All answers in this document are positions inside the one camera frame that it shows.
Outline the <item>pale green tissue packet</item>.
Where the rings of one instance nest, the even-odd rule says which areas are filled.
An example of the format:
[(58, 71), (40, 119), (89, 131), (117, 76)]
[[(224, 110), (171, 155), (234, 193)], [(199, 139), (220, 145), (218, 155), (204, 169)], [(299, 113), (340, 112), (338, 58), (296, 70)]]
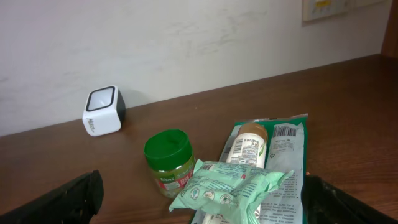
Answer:
[(169, 210), (188, 208), (221, 215), (230, 223), (259, 223), (255, 210), (293, 173), (197, 160), (193, 176)]

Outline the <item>white barcode scanner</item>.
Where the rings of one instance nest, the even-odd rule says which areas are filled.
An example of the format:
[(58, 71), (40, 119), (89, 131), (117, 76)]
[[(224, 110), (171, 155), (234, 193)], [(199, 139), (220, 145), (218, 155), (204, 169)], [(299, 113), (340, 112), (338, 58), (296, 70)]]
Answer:
[(126, 105), (117, 86), (93, 90), (87, 98), (82, 121), (90, 136), (119, 131), (124, 122)]

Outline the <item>white tube with tan cap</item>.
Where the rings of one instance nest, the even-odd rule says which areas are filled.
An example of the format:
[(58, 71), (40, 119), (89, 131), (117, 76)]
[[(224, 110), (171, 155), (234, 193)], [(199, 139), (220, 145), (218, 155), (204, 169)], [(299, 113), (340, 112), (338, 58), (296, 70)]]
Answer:
[(264, 168), (267, 151), (268, 132), (258, 123), (245, 123), (237, 133), (226, 163), (249, 164)]

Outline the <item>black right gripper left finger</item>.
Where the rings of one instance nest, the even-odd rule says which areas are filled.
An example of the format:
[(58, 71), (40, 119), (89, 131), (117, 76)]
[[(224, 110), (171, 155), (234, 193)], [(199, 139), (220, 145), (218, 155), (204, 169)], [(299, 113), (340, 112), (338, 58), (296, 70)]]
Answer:
[(1, 223), (89, 223), (103, 198), (103, 180), (94, 170), (1, 215)]

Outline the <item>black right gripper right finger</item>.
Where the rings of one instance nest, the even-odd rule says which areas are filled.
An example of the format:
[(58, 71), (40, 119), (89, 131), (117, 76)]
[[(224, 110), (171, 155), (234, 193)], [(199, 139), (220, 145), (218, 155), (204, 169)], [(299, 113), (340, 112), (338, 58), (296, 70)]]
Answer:
[(304, 177), (302, 205), (308, 224), (397, 224), (396, 219), (315, 175)]

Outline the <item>green lid glass jar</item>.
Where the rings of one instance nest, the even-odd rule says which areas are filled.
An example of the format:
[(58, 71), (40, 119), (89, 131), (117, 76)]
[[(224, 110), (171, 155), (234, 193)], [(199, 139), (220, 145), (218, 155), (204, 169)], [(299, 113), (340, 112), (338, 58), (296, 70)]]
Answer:
[(179, 129), (162, 131), (146, 141), (144, 155), (161, 194), (175, 198), (193, 175), (196, 163), (188, 135)]

